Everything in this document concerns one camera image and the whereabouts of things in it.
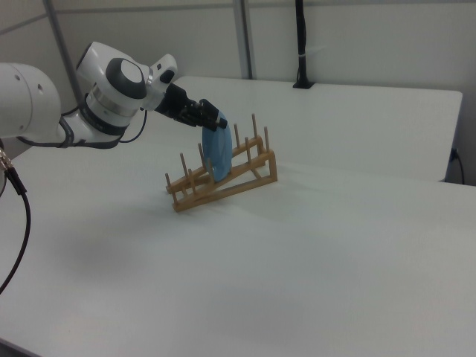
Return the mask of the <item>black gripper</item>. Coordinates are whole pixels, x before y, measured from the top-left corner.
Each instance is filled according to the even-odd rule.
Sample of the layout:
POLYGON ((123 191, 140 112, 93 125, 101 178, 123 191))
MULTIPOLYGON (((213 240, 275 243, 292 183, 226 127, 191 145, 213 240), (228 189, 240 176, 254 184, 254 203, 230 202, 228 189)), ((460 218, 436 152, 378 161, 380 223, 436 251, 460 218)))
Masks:
POLYGON ((228 121, 225 116, 208 100, 191 100, 187 92, 171 83, 155 111, 188 126, 200 126, 215 132, 225 129, 228 121))

